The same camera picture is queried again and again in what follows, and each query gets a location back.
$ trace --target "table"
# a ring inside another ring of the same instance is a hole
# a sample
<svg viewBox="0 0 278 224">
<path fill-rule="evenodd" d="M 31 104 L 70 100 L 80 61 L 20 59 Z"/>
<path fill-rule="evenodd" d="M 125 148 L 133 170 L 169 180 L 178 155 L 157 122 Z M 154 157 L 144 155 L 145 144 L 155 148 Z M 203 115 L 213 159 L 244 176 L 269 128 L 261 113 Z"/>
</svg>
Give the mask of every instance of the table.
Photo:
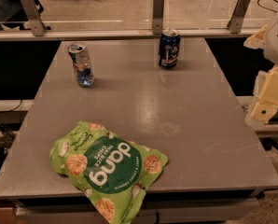
<svg viewBox="0 0 278 224">
<path fill-rule="evenodd" d="M 163 223 L 239 218 L 257 206 L 260 191 L 278 188 L 278 174 L 244 124 L 243 110 L 203 38 L 182 39 L 172 70 L 157 65 L 158 39 L 84 41 L 96 78 L 88 89 L 76 84 L 66 51 L 70 43 L 59 47 L 0 172 L 0 200 L 12 200 L 17 216 L 29 220 L 27 212 L 45 215 L 47 205 L 86 203 L 49 162 L 53 143 L 80 120 L 102 123 L 168 156 L 133 223 L 154 223 L 156 212 Z M 44 211 L 35 212 L 35 205 Z M 67 210 L 57 212 L 68 220 Z M 94 210 L 82 215 L 101 223 Z"/>
</svg>

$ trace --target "soda can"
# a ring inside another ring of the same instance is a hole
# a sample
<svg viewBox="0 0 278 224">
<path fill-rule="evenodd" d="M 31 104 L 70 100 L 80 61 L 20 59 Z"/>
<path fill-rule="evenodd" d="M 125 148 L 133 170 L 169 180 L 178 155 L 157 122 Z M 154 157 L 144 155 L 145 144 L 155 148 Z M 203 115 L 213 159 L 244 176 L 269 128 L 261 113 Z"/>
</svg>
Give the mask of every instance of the soda can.
<svg viewBox="0 0 278 224">
<path fill-rule="evenodd" d="M 176 66 L 180 45 L 180 34 L 177 30 L 165 30 L 160 36 L 159 60 L 160 67 L 170 69 Z"/>
<path fill-rule="evenodd" d="M 94 74 L 90 62 L 90 55 L 83 43 L 72 43 L 67 51 L 73 60 L 73 68 L 77 84 L 80 87 L 89 87 L 94 82 Z"/>
</svg>

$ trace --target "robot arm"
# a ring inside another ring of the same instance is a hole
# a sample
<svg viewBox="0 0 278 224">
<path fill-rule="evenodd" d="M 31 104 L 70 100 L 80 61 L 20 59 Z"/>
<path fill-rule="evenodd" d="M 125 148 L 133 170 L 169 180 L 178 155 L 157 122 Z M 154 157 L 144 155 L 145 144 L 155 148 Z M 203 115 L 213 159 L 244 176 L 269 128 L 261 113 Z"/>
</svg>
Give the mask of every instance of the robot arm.
<svg viewBox="0 0 278 224">
<path fill-rule="evenodd" d="M 250 36 L 245 44 L 261 48 L 266 59 L 275 63 L 268 72 L 259 72 L 254 87 L 254 101 L 248 108 L 246 123 L 258 126 L 267 123 L 278 111 L 278 13 L 268 26 Z"/>
</svg>

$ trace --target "pepsi can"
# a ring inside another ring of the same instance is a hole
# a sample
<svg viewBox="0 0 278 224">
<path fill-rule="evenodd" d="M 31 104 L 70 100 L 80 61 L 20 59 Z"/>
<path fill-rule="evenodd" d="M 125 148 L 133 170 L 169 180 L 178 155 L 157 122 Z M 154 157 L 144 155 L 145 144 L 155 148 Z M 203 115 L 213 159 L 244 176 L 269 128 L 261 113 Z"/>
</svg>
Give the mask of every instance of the pepsi can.
<svg viewBox="0 0 278 224">
<path fill-rule="evenodd" d="M 177 30 L 165 30 L 160 36 L 159 66 L 170 69 L 176 66 L 180 45 L 180 34 Z"/>
</svg>

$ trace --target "snack bag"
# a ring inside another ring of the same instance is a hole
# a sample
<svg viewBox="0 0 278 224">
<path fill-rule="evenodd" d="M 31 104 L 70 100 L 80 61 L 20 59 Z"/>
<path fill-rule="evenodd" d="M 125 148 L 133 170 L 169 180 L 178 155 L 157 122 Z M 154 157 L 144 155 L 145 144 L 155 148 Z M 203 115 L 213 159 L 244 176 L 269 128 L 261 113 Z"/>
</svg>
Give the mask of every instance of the snack bag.
<svg viewBox="0 0 278 224">
<path fill-rule="evenodd" d="M 111 224 L 131 223 L 168 159 L 156 149 L 119 139 L 101 124 L 80 121 L 49 154 Z"/>
</svg>

